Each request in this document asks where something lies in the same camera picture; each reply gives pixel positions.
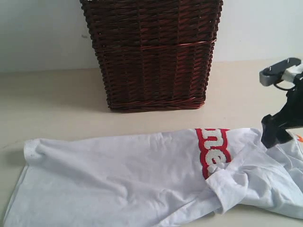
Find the white t-shirt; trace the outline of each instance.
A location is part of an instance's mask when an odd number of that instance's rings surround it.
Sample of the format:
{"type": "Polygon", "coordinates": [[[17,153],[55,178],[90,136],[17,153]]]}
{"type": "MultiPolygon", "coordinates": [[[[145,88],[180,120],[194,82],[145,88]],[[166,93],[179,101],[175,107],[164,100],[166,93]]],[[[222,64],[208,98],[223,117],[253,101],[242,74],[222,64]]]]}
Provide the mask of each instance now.
{"type": "Polygon", "coordinates": [[[303,218],[297,140],[266,149],[256,129],[196,129],[26,143],[5,227],[176,227],[248,204],[303,218]]]}

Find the beige table surface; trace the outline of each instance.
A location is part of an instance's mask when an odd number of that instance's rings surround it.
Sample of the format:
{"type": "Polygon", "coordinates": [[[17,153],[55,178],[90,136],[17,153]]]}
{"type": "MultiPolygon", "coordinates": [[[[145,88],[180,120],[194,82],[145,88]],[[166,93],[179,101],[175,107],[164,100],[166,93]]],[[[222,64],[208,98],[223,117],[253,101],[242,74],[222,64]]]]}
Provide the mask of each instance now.
{"type": "MultiPolygon", "coordinates": [[[[0,75],[0,214],[25,165],[23,144],[33,138],[78,140],[186,128],[260,128],[285,103],[285,92],[263,87],[258,72],[275,63],[214,63],[205,105],[199,110],[111,113],[99,69],[0,75]]],[[[303,130],[295,133],[303,135],[303,130]]],[[[303,221],[249,206],[208,215],[187,227],[302,227],[303,221]]]]}

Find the white wall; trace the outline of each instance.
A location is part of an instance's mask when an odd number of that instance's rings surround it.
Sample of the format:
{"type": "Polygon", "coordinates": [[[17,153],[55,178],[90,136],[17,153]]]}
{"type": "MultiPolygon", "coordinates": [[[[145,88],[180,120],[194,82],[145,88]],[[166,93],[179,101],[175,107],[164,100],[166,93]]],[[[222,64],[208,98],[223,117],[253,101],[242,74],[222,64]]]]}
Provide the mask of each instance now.
{"type": "MultiPolygon", "coordinates": [[[[303,0],[225,0],[215,61],[302,56],[303,0]]],[[[95,68],[79,0],[0,0],[0,72],[95,68]]]]}

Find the robotic arm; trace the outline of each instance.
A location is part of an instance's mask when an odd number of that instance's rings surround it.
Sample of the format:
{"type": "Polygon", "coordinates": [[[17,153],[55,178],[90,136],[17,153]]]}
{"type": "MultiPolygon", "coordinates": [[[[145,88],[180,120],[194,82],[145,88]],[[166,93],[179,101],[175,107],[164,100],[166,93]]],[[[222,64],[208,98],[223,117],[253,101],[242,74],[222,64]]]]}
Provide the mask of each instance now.
{"type": "Polygon", "coordinates": [[[289,58],[274,64],[260,72],[260,82],[264,86],[274,85],[287,91],[287,102],[275,115],[262,119],[263,134],[261,141],[267,148],[278,143],[286,143],[292,136],[286,129],[303,127],[303,64],[300,59],[289,58]],[[283,80],[291,82],[291,89],[278,85],[283,80]]]}

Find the brown wicker basket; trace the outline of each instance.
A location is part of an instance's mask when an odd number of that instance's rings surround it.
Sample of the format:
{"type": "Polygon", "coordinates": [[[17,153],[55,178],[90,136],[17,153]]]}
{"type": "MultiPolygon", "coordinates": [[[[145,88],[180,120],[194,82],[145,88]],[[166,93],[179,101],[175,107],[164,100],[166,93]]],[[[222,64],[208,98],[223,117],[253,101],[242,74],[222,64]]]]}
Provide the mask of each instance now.
{"type": "Polygon", "coordinates": [[[222,0],[80,2],[110,109],[197,109],[204,103],[222,0]]]}

